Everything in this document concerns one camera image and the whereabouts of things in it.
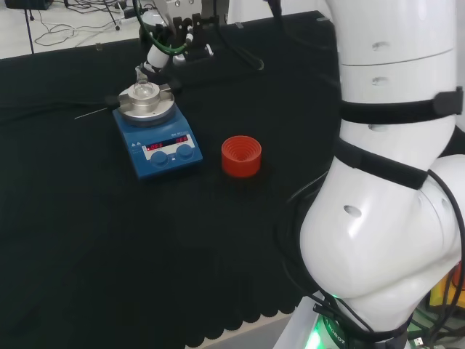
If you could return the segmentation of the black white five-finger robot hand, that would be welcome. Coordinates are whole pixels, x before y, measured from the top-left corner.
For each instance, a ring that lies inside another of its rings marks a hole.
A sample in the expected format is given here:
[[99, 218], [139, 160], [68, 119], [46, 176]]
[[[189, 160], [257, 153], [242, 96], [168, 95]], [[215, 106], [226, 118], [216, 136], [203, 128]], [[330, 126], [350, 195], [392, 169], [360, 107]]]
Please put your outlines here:
[[170, 20], [155, 10], [140, 10], [137, 19], [139, 42], [146, 54], [139, 69], [150, 82], [167, 84], [172, 80], [170, 67], [192, 65], [214, 56], [204, 30], [211, 21], [199, 13]]

